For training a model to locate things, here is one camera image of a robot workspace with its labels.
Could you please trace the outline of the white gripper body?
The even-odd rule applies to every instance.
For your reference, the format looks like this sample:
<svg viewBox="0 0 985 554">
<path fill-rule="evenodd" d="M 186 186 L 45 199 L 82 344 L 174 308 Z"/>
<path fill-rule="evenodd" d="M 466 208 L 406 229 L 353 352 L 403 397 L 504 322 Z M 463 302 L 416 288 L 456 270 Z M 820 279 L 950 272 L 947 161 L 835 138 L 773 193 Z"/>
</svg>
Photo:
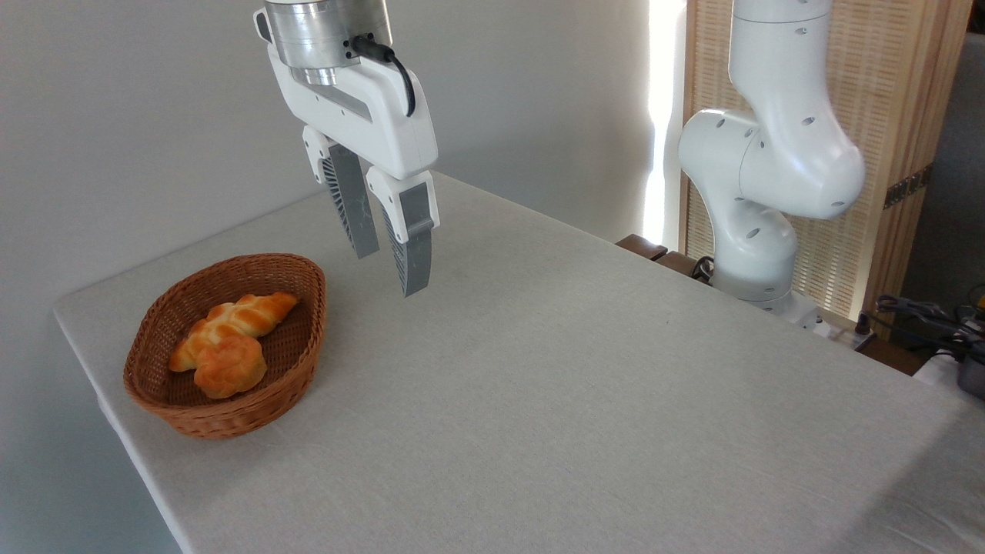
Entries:
<svg viewBox="0 0 985 554">
<path fill-rule="evenodd" d="M 253 15 L 293 116 L 393 176 L 439 157 L 419 80 L 392 52 L 384 6 L 263 6 Z"/>
</svg>

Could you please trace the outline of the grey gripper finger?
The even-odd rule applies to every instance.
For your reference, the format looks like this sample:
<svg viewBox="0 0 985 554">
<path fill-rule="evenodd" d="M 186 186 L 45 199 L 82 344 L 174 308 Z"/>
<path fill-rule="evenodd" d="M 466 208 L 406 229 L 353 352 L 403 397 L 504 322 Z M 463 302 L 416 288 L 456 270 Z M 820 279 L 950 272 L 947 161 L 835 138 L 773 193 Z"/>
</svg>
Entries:
<svg viewBox="0 0 985 554">
<path fill-rule="evenodd" d="M 433 175 L 424 171 L 395 179 L 372 167 L 366 178 L 382 208 L 403 295 L 409 297 L 428 287 L 432 274 L 432 231 L 440 225 Z"/>
<path fill-rule="evenodd" d="M 342 144 L 307 125 L 302 131 L 311 172 L 327 187 L 342 230 L 359 259 L 379 251 L 379 239 L 359 157 Z"/>
</svg>

